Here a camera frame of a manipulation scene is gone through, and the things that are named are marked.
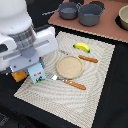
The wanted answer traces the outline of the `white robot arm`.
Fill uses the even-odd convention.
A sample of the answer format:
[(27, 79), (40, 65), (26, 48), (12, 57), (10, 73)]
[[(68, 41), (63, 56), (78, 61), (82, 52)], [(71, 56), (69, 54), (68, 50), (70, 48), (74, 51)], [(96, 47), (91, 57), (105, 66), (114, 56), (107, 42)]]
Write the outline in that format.
[(27, 69), (57, 48), (52, 26), (34, 31), (25, 0), (0, 0), (0, 73)]

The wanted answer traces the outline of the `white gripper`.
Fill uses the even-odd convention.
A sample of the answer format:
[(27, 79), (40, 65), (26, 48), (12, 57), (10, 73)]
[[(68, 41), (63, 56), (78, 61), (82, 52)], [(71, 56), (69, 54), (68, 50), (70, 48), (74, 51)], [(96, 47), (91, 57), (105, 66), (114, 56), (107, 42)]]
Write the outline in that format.
[(39, 58), (58, 48), (55, 28), (45, 27), (35, 32), (32, 28), (24, 32), (5, 36), (0, 34), (0, 73), (16, 73), (38, 63)]

